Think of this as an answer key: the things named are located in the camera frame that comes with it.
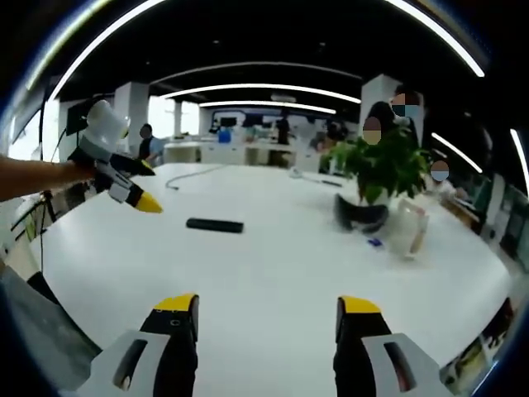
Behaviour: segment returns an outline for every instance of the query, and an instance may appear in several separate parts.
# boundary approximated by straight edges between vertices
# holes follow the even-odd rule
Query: human arm
[[[94,174],[95,169],[73,162],[56,164],[0,156],[0,201],[88,180]]]

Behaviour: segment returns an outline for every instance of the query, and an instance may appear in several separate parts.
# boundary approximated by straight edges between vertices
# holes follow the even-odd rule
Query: white cable
[[[165,182],[165,188],[167,188],[167,189],[175,189],[176,190],[176,189],[178,189],[176,186],[169,186],[169,184],[173,183],[175,180],[191,178],[192,176],[197,176],[197,175],[208,174],[210,172],[217,171],[217,170],[220,170],[220,169],[226,168],[226,167],[229,167],[229,165],[219,165],[218,167],[208,168],[207,170],[202,170],[202,171],[198,171],[198,172],[192,172],[190,174],[184,174],[184,175],[175,176],[174,178],[171,178],[167,182]]]

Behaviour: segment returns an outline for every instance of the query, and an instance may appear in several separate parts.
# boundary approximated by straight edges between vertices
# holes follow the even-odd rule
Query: office desk
[[[170,142],[164,146],[165,163],[196,163],[197,152],[206,142]]]
[[[101,347],[162,299],[200,294],[196,396],[334,395],[336,299],[371,299],[440,365],[464,350],[511,285],[500,260],[437,204],[421,255],[401,262],[333,219],[339,188],[284,170],[169,164],[135,181],[164,207],[140,213],[106,193],[44,234],[45,277]],[[187,229],[190,217],[245,223],[241,235]],[[40,258],[40,243],[31,244]]]

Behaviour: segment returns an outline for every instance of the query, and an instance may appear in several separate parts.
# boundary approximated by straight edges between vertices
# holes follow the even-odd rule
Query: small blue object
[[[378,238],[372,238],[367,241],[372,246],[382,246],[382,242]]]
[[[221,127],[221,130],[217,133],[218,143],[230,143],[231,142],[231,131],[226,127]]]

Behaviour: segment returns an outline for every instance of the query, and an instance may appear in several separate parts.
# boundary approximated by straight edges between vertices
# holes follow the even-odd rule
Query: curved ceiling light strip
[[[221,84],[221,85],[212,85],[209,87],[201,88],[191,88],[183,89],[181,91],[176,91],[174,93],[167,93],[162,95],[162,98],[174,98],[181,95],[187,95],[190,93],[203,93],[205,91],[217,91],[220,89],[234,89],[234,88],[271,88],[271,89],[287,89],[291,91],[302,91],[304,93],[318,93],[320,95],[326,95],[327,97],[333,97],[338,99],[343,99],[344,101],[349,101],[353,103],[361,103],[358,98],[350,97],[343,95],[341,93],[333,93],[332,91],[326,91],[325,89],[318,88],[309,88],[309,87],[300,87],[297,85],[287,85],[287,84]]]
[[[163,77],[161,79],[157,79],[151,84],[157,84],[161,83],[162,81],[174,79],[176,77],[185,76],[186,74],[193,74],[198,72],[207,72],[209,70],[216,70],[216,69],[225,69],[225,68],[236,68],[239,66],[254,66],[254,65],[268,65],[268,66],[293,66],[296,68],[305,68],[305,69],[312,69],[312,70],[320,70],[321,72],[329,72],[333,74],[341,74],[345,77],[351,77],[352,79],[358,79],[362,80],[362,78],[357,74],[347,73],[343,70],[339,69],[333,69],[333,68],[326,68],[325,66],[317,66],[317,65],[310,65],[310,64],[299,64],[296,62],[273,62],[268,60],[251,60],[248,62],[234,62],[230,64],[219,64],[219,65],[210,65],[210,66],[203,66],[200,68],[194,68],[194,69],[188,69],[184,70],[182,72],[178,72],[175,74],[171,74],[169,76]]]
[[[66,23],[63,23],[59,27],[53,36],[53,39],[49,40],[49,45],[46,45],[45,50],[42,51],[42,55],[38,55],[36,58],[39,60],[35,68],[31,71],[30,77],[26,82],[26,89],[29,91],[33,88],[38,78],[42,75],[44,69],[50,64],[51,60],[57,55],[61,47],[66,41],[88,21],[96,12],[101,10],[112,0],[96,0],[89,6],[87,6],[81,12],[78,12],[77,16],[71,18]]]
[[[467,163],[469,163],[470,166],[472,168],[474,168],[476,171],[478,171],[480,174],[483,173],[483,170],[481,170],[481,168],[479,168],[479,166],[476,163],[474,163],[465,153],[460,151],[457,147],[455,147],[454,145],[449,143],[445,138],[443,138],[441,136],[438,136],[435,132],[433,132],[431,134],[431,137],[437,139],[440,143],[442,143],[443,145],[445,145],[449,149],[452,149],[452,151],[454,151],[454,153],[456,153],[459,157],[461,157],[463,160],[465,160]]]
[[[138,17],[143,12],[149,10],[150,8],[160,4],[161,2],[164,2],[165,0],[147,0],[146,2],[143,2],[138,7],[133,8],[130,10],[127,14],[119,17],[117,20],[115,20],[107,29],[105,29],[98,37],[95,38],[94,41],[92,41],[88,47],[84,49],[84,51],[81,53],[80,56],[77,57],[77,59],[73,62],[73,64],[66,70],[66,73],[63,74],[63,77],[60,79],[60,81],[55,86],[55,89],[53,90],[53,93],[50,95],[50,101],[53,101],[55,98],[57,98],[57,95],[59,95],[60,90],[64,87],[68,79],[71,77],[71,75],[74,73],[74,71],[88,58],[92,52],[98,48],[108,37],[110,37],[115,31],[117,31],[120,27],[124,26],[134,18]]]
[[[439,25],[427,14],[415,8],[404,0],[385,0],[393,4],[396,8],[406,12],[408,15],[417,19],[420,23],[438,35],[452,50],[472,69],[478,77],[484,77],[485,72],[481,69],[478,63],[472,58],[472,55],[448,32],[444,27]]]
[[[523,153],[522,142],[520,141],[520,136],[516,130],[511,129],[512,140],[514,141],[514,146],[518,152],[518,157],[520,158],[520,163],[522,164],[523,179],[526,182],[526,195],[529,197],[529,171],[527,170],[527,161],[526,155]]]
[[[336,110],[320,108],[318,106],[302,105],[301,103],[289,102],[273,102],[273,101],[223,101],[223,102],[207,102],[200,103],[201,108],[211,108],[214,106],[276,106],[281,108],[296,108],[313,110],[315,112],[324,112],[329,114],[336,114]]]

